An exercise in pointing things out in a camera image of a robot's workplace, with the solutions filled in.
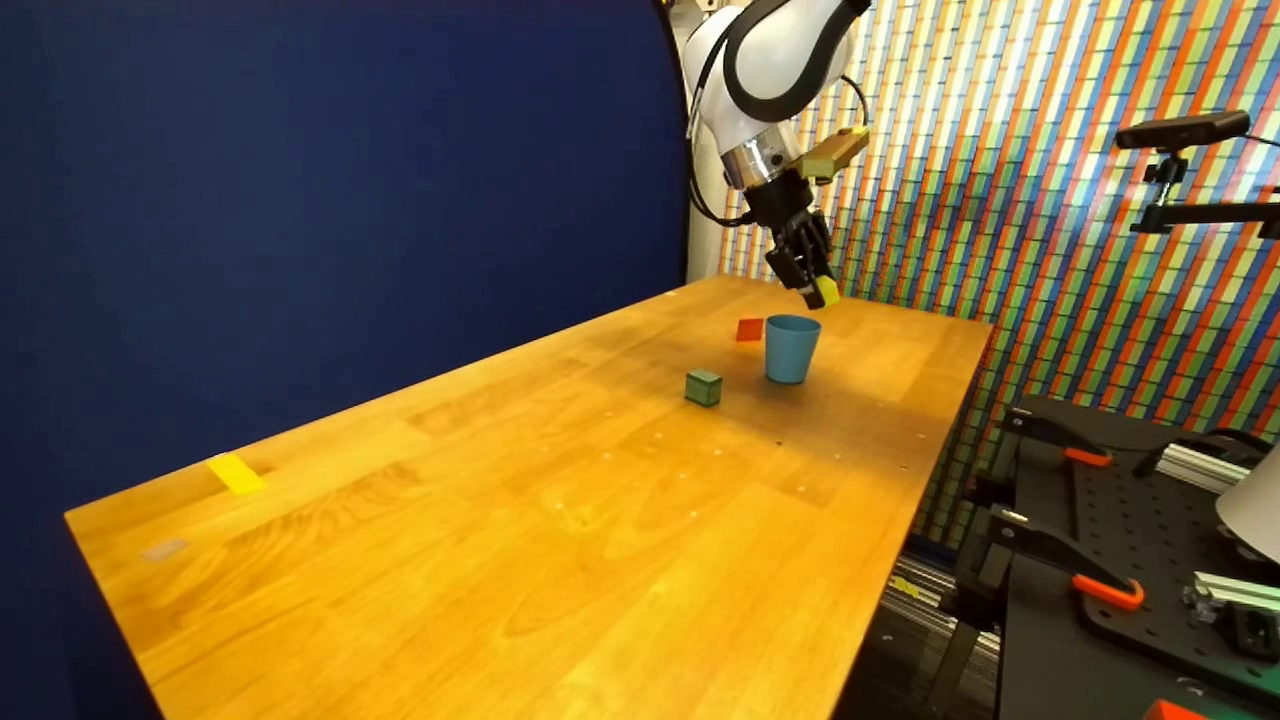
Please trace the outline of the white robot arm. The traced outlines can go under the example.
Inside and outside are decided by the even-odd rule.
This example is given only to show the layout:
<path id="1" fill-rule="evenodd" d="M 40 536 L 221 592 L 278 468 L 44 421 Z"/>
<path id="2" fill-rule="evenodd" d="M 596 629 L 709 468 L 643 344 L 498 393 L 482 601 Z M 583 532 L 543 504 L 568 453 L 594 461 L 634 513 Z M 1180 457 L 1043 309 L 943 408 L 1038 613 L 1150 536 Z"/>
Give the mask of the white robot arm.
<path id="1" fill-rule="evenodd" d="M 687 133 L 718 138 L 723 179 L 743 195 L 741 215 L 718 215 L 702 179 L 687 179 L 694 208 L 719 226 L 768 226 L 772 277 L 809 309 L 832 309 L 839 299 L 832 235 L 786 123 L 844 77 L 847 27 L 874 0 L 658 0 L 658 6 L 675 49 Z"/>

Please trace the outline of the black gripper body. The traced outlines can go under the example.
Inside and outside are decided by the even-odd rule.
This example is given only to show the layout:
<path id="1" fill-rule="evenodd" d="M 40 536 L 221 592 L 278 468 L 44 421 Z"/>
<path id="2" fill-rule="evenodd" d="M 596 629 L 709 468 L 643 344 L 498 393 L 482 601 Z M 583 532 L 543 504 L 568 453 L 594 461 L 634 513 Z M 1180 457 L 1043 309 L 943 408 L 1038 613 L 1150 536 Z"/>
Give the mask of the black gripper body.
<path id="1" fill-rule="evenodd" d="M 748 210 L 772 232 L 768 264 L 778 277 L 828 272 L 832 235 L 799 173 L 748 186 Z"/>

